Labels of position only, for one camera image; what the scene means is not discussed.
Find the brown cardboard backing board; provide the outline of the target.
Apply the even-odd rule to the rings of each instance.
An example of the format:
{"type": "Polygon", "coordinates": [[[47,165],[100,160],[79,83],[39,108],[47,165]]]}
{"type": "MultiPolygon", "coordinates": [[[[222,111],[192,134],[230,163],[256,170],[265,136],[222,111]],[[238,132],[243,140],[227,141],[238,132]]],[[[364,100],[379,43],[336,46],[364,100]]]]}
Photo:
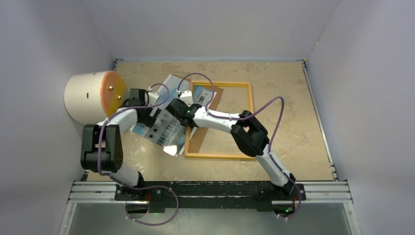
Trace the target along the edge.
{"type": "MultiPolygon", "coordinates": [[[[193,100],[199,101],[201,97],[204,97],[204,101],[208,101],[208,95],[212,95],[211,87],[208,82],[201,82],[199,84],[197,81],[191,81],[189,78],[186,78],[185,81],[189,82],[190,87],[188,89],[180,88],[181,91],[191,90],[193,94],[193,100]]],[[[220,99],[222,98],[224,89],[215,86],[214,87],[214,96],[211,103],[208,104],[208,108],[216,110],[220,99]]],[[[184,150],[183,156],[187,158],[199,157],[201,155],[200,150],[205,140],[208,129],[205,127],[186,129],[185,132],[185,141],[184,141],[184,150]]]]}

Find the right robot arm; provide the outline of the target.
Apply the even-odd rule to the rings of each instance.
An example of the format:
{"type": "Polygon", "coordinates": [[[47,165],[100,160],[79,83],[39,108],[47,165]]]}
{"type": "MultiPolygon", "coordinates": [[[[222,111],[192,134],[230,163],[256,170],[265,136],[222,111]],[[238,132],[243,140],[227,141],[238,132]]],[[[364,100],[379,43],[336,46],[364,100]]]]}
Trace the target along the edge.
{"type": "Polygon", "coordinates": [[[243,111],[240,114],[228,114],[208,108],[199,104],[188,106],[184,101],[175,98],[166,107],[166,110],[174,116],[182,126],[206,127],[231,134],[239,150],[255,158],[268,174],[275,186],[276,196],[287,199],[294,193],[294,189],[301,193],[295,183],[294,176],[278,159],[272,149],[272,142],[278,130],[284,110],[284,98],[276,96],[255,113],[243,111]],[[275,100],[281,100],[281,110],[276,127],[271,138],[268,138],[267,129],[255,117],[275,100]]]}

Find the yellow picture frame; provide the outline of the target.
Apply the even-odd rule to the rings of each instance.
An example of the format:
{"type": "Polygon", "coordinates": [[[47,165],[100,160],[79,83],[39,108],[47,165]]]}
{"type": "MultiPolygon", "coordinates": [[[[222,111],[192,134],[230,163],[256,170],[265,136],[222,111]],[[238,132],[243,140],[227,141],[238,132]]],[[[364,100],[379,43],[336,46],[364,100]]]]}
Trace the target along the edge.
{"type": "MultiPolygon", "coordinates": [[[[247,104],[248,110],[254,112],[253,91],[251,83],[249,82],[213,82],[214,87],[234,87],[247,89],[247,104]]],[[[246,155],[236,154],[208,154],[208,153],[192,153],[190,152],[190,135],[191,130],[186,129],[185,142],[184,142],[184,157],[185,158],[200,158],[200,159],[220,159],[220,160],[241,160],[241,161],[253,161],[253,157],[246,155]]]]}

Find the building photo print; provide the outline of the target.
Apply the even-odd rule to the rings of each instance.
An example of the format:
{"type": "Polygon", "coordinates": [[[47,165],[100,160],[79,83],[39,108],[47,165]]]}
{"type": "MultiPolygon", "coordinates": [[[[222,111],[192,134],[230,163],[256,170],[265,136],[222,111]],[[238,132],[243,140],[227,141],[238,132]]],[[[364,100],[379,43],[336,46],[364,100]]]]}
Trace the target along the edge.
{"type": "MultiPolygon", "coordinates": [[[[165,110],[165,107],[174,98],[178,97],[177,86],[180,81],[181,78],[170,74],[163,82],[169,88],[170,95],[163,105],[158,106],[158,108],[161,109],[161,112],[159,113],[154,125],[152,127],[147,127],[143,124],[137,123],[130,128],[130,131],[162,146],[175,144],[181,145],[182,149],[180,151],[180,155],[183,155],[186,128],[181,126],[179,121],[165,110]]],[[[189,82],[183,81],[180,88],[181,87],[188,89],[190,87],[189,82]]],[[[157,92],[161,95],[159,101],[163,101],[167,97],[167,92],[163,87],[158,88],[157,92]]],[[[213,96],[208,95],[208,100],[210,100],[213,96]]],[[[207,102],[208,101],[204,101],[204,97],[201,97],[199,101],[194,101],[194,103],[201,104],[202,108],[204,108],[207,102]]]]}

